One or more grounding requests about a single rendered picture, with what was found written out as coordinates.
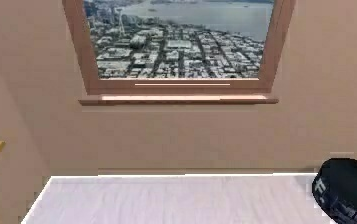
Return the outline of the brown framed window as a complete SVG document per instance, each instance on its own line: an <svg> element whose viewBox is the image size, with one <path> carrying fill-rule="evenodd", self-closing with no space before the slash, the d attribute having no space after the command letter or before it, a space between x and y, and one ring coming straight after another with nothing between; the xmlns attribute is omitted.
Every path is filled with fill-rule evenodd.
<svg viewBox="0 0 357 224"><path fill-rule="evenodd" d="M297 0L275 0L256 78L110 79L98 77L98 66L82 0L62 0L83 79L83 106L123 104L276 104L273 84Z"/></svg>

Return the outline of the white bed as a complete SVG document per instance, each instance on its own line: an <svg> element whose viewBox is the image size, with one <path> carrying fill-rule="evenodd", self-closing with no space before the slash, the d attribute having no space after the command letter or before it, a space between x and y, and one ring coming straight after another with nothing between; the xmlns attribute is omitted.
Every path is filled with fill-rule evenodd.
<svg viewBox="0 0 357 224"><path fill-rule="evenodd" d="M312 173L53 176L20 224L336 224Z"/></svg>

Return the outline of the dark blue patterned pillow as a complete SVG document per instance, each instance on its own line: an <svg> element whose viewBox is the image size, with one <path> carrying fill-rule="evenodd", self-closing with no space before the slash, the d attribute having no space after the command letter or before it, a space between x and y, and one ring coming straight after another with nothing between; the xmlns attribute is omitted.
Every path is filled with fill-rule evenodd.
<svg viewBox="0 0 357 224"><path fill-rule="evenodd" d="M323 212L337 224L357 224L357 160L330 158L322 163L311 192Z"/></svg>

